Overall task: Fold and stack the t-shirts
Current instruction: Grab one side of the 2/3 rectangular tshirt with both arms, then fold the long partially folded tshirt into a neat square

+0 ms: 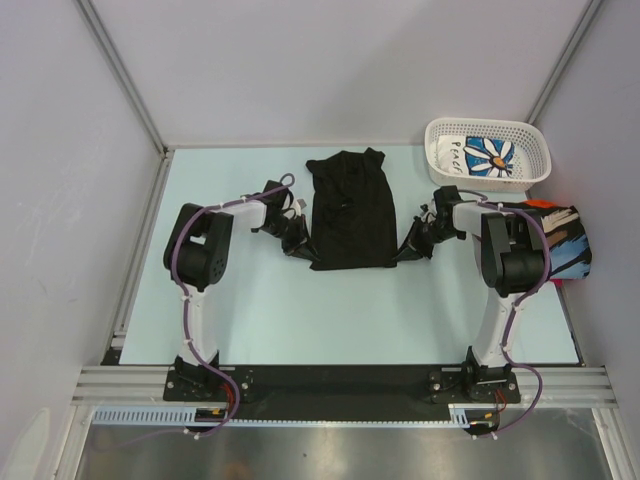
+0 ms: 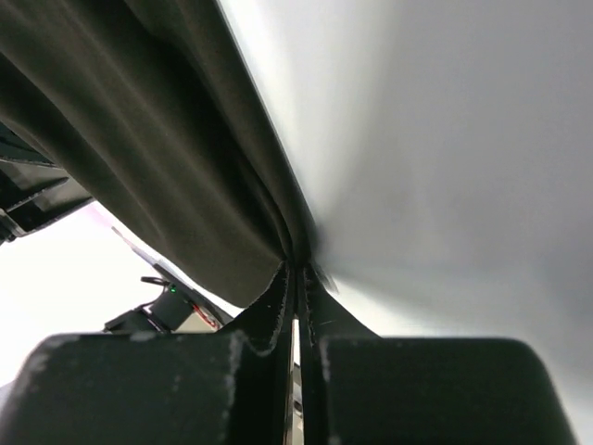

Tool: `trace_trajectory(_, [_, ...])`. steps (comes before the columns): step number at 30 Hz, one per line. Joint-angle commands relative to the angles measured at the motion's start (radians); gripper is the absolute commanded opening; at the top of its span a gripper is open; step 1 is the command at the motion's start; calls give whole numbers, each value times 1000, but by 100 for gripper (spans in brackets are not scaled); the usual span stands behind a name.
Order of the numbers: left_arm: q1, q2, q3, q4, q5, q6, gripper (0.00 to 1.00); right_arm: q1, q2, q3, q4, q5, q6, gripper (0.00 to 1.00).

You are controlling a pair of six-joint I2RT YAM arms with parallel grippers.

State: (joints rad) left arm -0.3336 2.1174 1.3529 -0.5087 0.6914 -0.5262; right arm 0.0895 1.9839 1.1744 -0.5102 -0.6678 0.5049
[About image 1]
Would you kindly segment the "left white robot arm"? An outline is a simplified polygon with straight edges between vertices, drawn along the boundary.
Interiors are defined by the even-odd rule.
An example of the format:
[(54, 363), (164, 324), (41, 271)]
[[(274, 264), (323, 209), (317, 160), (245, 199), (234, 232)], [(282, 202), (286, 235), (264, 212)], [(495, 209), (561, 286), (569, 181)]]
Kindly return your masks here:
[(209, 401), (219, 392), (234, 397), (220, 368), (220, 346), (208, 296), (227, 269), (233, 233), (265, 232), (281, 242), (285, 255), (319, 258), (305, 218), (306, 202), (291, 192), (291, 174), (269, 180), (259, 193), (210, 206), (184, 204), (163, 255), (164, 267), (181, 290), (183, 345), (167, 375), (163, 399)]

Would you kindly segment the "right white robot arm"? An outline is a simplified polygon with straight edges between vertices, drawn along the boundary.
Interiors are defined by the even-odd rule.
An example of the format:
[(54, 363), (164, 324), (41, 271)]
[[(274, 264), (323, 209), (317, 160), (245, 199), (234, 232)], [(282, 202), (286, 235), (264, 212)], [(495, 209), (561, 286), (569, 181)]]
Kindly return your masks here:
[(517, 395), (511, 332), (523, 303), (547, 281), (551, 267), (539, 215), (491, 203), (483, 194), (456, 186), (437, 189), (432, 203), (421, 209), (394, 260), (430, 259), (437, 244), (470, 238), (489, 290), (478, 336), (465, 360), (429, 373), (431, 401), (488, 404), (507, 392)]

